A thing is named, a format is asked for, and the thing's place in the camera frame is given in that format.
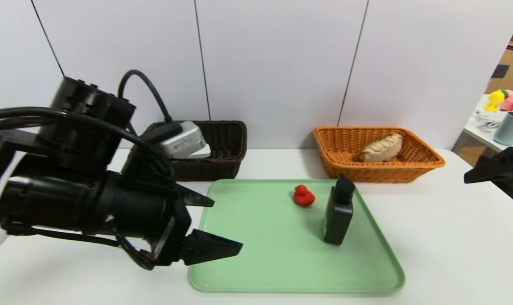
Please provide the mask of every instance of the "plastic tray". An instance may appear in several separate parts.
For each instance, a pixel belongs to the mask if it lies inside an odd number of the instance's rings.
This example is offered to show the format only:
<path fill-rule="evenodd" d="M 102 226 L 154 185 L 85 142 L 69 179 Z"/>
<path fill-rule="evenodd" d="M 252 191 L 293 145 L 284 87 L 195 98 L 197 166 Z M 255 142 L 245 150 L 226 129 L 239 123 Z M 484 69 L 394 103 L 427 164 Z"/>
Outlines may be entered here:
<path fill-rule="evenodd" d="M 219 180 L 200 228 L 243 243 L 236 257 L 189 268 L 200 291 L 247 293 L 390 293 L 405 275 L 359 193 L 343 244 L 323 242 L 323 217 L 336 180 Z M 303 184 L 316 201 L 293 200 Z"/>

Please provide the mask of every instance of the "gray cup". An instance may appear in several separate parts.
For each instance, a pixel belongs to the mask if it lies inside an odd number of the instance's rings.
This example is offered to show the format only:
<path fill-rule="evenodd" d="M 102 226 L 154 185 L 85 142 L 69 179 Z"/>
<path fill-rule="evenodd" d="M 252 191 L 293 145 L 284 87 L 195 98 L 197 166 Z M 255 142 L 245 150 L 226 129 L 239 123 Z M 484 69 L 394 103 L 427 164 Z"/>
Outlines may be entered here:
<path fill-rule="evenodd" d="M 507 112 L 494 134 L 494 141 L 499 144 L 513 145 L 513 112 Z"/>

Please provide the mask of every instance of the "black cable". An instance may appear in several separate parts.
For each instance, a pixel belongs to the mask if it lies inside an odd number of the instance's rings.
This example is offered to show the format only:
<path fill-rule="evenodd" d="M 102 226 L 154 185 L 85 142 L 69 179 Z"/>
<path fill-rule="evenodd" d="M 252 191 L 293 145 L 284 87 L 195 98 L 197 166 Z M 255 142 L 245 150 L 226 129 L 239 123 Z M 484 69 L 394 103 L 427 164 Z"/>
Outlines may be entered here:
<path fill-rule="evenodd" d="M 21 116 L 0 120 L 0 130 L 38 127 L 57 123 L 57 118 L 45 118 L 43 116 Z"/>
<path fill-rule="evenodd" d="M 0 109 L 0 119 L 13 118 L 16 116 L 44 116 L 46 118 L 60 118 L 71 122 L 86 123 L 109 131 L 110 133 L 118 135 L 119 137 L 146 149 L 156 157 L 154 160 L 156 161 L 156 165 L 158 165 L 158 170 L 163 174 L 167 173 L 166 168 L 168 168 L 168 165 L 165 163 L 164 156 L 155 149 L 153 145 L 122 128 L 108 122 L 104 122 L 103 120 L 99 120 L 91 116 L 85 116 L 83 114 L 77 114 L 75 112 L 66 112 L 46 107 L 14 107 Z"/>
<path fill-rule="evenodd" d="M 74 234 L 74 233 L 66 233 L 66 232 L 58 232 L 55 230 L 41 230 L 33 227 L 12 227 L 7 230 L 9 234 L 18 236 L 18 235 L 42 235 L 46 237 L 58 238 L 58 239 L 68 239 L 69 241 L 84 241 L 86 243 L 94 243 L 101 244 L 110 247 L 119 247 L 119 241 L 113 241 L 112 239 L 96 237 L 96 236 L 88 236 L 82 234 Z"/>
<path fill-rule="evenodd" d="M 109 220 L 106 220 L 106 224 L 110 227 L 110 229 L 113 231 L 113 235 L 116 237 L 116 240 L 119 242 L 119 245 L 121 245 L 121 248 L 125 250 L 125 252 L 129 255 L 129 257 L 136 263 L 138 266 L 142 267 L 146 270 L 153 270 L 154 264 L 151 261 L 150 258 L 146 257 L 146 255 L 143 255 L 140 253 L 131 243 L 117 230 L 117 226 L 115 224 L 115 219 L 112 215 L 109 215 Z M 141 250 L 144 253 L 146 253 L 149 256 L 152 256 L 151 253 L 145 250 Z"/>
<path fill-rule="evenodd" d="M 172 122 L 172 117 L 168 113 L 168 110 L 166 109 L 166 106 L 164 105 L 164 102 L 162 101 L 160 94 L 158 94 L 157 89 L 154 87 L 153 83 L 149 80 L 149 78 L 144 73 L 142 73 L 138 70 L 133 69 L 133 70 L 130 70 L 127 73 L 125 73 L 125 75 L 123 75 L 121 82 L 119 82 L 119 88 L 117 89 L 117 97 L 123 98 L 123 91 L 125 90 L 125 85 L 127 84 L 129 77 L 131 77 L 132 75 L 139 76 L 144 81 L 144 83 L 146 83 L 149 90 L 152 92 L 155 100 L 157 101 L 157 104 L 160 107 L 162 114 L 164 115 L 164 121 L 167 123 Z M 129 131 L 131 133 L 136 134 L 136 131 L 132 127 L 132 124 L 129 123 L 127 128 L 129 129 Z"/>

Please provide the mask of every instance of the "wicker basket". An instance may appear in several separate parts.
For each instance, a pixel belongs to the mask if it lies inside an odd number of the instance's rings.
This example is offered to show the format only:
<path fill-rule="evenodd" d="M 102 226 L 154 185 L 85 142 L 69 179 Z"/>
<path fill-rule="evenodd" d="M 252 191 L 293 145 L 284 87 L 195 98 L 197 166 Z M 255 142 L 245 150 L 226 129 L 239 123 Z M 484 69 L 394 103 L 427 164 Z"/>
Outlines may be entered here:
<path fill-rule="evenodd" d="M 215 181 L 235 178 L 247 151 L 247 127 L 241 121 L 193 121 L 210 145 L 212 154 L 201 162 L 174 162 L 176 181 Z"/>
<path fill-rule="evenodd" d="M 361 150 L 391 133 L 403 136 L 400 153 L 387 162 L 361 162 Z M 328 176 L 343 173 L 353 181 L 411 182 L 421 175 L 444 166 L 429 145 L 407 129 L 398 127 L 318 127 L 313 130 Z"/>

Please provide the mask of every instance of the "rubber duck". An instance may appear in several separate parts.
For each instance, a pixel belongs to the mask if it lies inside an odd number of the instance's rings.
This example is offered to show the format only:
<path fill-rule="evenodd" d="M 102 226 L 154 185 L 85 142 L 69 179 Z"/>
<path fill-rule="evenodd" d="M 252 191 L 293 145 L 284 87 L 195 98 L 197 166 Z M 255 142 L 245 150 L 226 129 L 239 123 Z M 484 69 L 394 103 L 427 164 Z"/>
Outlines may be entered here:
<path fill-rule="evenodd" d="M 294 190 L 294 201 L 297 205 L 307 207 L 315 201 L 315 195 L 313 195 L 305 185 L 298 185 Z"/>

